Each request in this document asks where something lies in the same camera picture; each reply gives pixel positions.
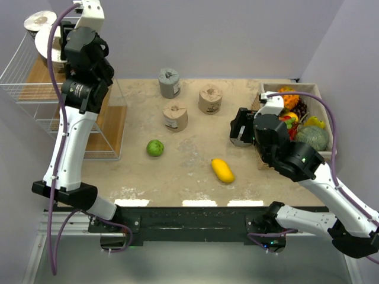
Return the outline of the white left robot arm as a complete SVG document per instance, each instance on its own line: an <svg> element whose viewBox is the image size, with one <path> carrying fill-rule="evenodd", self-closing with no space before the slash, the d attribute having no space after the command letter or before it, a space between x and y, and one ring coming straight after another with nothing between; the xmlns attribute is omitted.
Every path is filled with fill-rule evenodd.
<svg viewBox="0 0 379 284"><path fill-rule="evenodd" d="M104 228L116 232L123 224L116 204L100 197L96 186L81 181L86 145L113 84L114 70L106 59L108 44L89 27L74 28L66 39L69 70L61 87L63 105L56 144L46 174L31 190L98 216Z"/></svg>

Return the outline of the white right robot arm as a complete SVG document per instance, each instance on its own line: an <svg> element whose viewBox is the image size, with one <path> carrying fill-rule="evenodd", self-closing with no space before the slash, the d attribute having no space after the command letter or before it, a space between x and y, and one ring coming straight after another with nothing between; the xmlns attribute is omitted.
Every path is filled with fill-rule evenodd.
<svg viewBox="0 0 379 284"><path fill-rule="evenodd" d="M356 259L378 253L378 212L351 191L338 189L324 158L310 145L290 140L276 115L239 108L230 126L232 142L252 143L263 161L308 189L328 208L327 212L310 212L273 202L256 225L268 233L282 228L325 237L341 253Z"/></svg>

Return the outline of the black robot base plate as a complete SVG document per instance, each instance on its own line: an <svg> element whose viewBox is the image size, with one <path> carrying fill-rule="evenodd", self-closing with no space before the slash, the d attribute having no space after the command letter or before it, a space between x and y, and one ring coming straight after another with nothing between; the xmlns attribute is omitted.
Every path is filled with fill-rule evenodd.
<svg viewBox="0 0 379 284"><path fill-rule="evenodd" d="M118 249L149 242L243 243L278 252L287 234L303 233L299 225L276 222L276 202L270 206L122 207L117 220L122 227L91 219L90 233L100 233L101 247Z"/></svg>

